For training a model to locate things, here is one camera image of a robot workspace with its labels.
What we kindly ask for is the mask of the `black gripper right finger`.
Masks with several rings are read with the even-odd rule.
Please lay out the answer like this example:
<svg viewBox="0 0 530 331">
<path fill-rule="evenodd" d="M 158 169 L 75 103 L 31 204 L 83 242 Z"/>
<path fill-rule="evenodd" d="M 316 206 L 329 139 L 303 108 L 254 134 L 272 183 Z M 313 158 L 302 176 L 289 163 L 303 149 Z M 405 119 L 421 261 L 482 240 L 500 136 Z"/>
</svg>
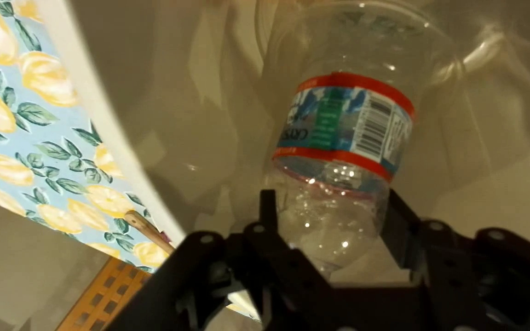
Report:
<svg viewBox="0 0 530 331">
<path fill-rule="evenodd" d="M 423 220 L 395 191 L 381 239 L 395 264 L 408 270 L 408 281 L 375 286 L 388 301 L 443 301 L 462 292 L 462 252 L 458 235 L 442 220 Z"/>
</svg>

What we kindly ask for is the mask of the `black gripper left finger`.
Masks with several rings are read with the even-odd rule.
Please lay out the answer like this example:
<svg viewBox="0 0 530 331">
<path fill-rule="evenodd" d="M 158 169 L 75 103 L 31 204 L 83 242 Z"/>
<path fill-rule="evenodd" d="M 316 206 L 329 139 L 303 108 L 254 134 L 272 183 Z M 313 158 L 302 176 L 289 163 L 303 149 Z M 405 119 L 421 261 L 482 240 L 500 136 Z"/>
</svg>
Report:
<svg viewBox="0 0 530 331">
<path fill-rule="evenodd" d="M 303 307 L 315 294 L 315 266 L 285 242 L 278 229 L 274 189 L 257 195 L 257 218 L 245 226 L 243 248 L 248 252 L 243 281 L 257 307 Z"/>
</svg>

